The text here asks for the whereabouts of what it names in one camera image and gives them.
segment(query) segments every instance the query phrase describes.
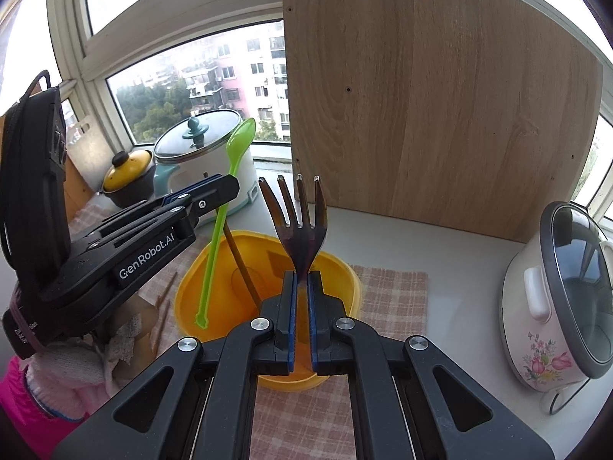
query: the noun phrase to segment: checkered cloth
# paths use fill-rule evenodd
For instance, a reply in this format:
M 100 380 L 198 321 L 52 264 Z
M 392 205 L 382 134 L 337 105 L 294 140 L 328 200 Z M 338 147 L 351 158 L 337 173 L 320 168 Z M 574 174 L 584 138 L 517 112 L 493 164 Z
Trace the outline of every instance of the checkered cloth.
M 89 204 L 70 224 L 72 233 L 110 214 Z M 179 279 L 208 243 L 199 230 L 197 239 L 175 258 L 171 265 L 153 277 L 139 294 L 155 303 L 177 271 L 171 300 Z M 423 272 L 402 272 L 352 266 L 362 282 L 362 309 L 359 318 L 377 332 L 399 340 L 425 333 L 428 276 Z M 156 337 L 156 327 L 152 340 Z M 174 344 L 179 332 L 172 310 L 163 327 L 159 354 Z M 252 460 L 352 460 L 356 447 L 351 419 L 347 377 L 331 376 L 316 388 L 301 393 L 282 393 L 259 386 L 251 436 Z

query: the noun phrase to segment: metal fork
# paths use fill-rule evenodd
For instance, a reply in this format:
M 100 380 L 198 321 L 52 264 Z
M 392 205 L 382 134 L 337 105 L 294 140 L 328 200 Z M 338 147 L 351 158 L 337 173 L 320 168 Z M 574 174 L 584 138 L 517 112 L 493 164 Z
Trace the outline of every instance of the metal fork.
M 313 260 L 320 251 L 321 246 L 326 237 L 328 229 L 328 217 L 326 210 L 326 201 L 324 200 L 323 192 L 319 176 L 315 176 L 315 224 L 311 224 L 309 217 L 307 193 L 305 192 L 304 181 L 302 175 L 296 176 L 296 188 L 298 189 L 298 200 L 300 203 L 300 214 L 302 223 L 298 223 L 296 211 L 293 208 L 292 197 L 287 189 L 285 178 L 283 175 L 277 177 L 281 195 L 287 209 L 289 223 L 285 221 L 283 210 L 277 201 L 274 193 L 270 189 L 269 184 L 262 177 L 258 182 L 260 190 L 266 206 L 269 209 L 272 221 L 277 230 L 277 236 L 285 249 L 285 252 L 293 262 L 293 268 L 296 272 L 298 281 L 298 306 L 297 306 L 297 333 L 298 341 L 308 343 L 308 316 L 307 316 L 307 274 L 313 264 Z

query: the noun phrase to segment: cutting board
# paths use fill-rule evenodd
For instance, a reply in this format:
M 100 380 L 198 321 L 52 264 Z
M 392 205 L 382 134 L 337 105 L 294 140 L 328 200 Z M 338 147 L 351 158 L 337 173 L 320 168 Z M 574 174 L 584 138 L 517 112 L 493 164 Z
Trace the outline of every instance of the cutting board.
M 527 242 L 572 194 L 602 65 L 521 0 L 283 0 L 294 172 L 328 205 Z M 308 186 L 313 198 L 313 189 Z

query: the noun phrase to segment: glass lid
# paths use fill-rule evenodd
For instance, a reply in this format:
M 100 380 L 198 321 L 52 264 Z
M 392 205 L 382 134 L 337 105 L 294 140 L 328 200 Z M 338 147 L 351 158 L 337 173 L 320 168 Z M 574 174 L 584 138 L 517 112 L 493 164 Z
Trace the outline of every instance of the glass lid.
M 580 336 L 592 357 L 606 362 L 613 356 L 613 292 L 600 243 L 607 238 L 570 205 L 554 213 L 552 234 L 564 295 Z
M 223 145 L 241 118 L 233 110 L 214 110 L 184 119 L 164 133 L 153 152 L 158 160 L 178 163 Z

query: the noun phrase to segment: white countertop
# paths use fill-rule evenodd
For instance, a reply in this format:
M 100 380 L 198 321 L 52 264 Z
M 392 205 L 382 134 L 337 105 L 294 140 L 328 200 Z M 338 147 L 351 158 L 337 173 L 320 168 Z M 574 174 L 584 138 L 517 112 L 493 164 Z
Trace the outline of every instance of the white countertop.
M 280 199 L 277 172 L 258 173 L 266 177 Z M 285 177 L 289 183 L 290 174 Z M 276 235 L 261 197 L 230 216 L 228 223 L 234 230 Z M 212 229 L 212 224 L 205 225 L 205 231 L 208 228 Z M 613 388 L 613 370 L 589 382 L 554 416 L 541 411 L 542 394 L 524 387 L 512 373 L 498 328 L 498 297 L 506 268 L 522 247 L 475 233 L 328 208 L 323 249 L 350 264 L 428 273 L 425 335 L 537 431 L 557 459 L 563 459 L 600 412 Z

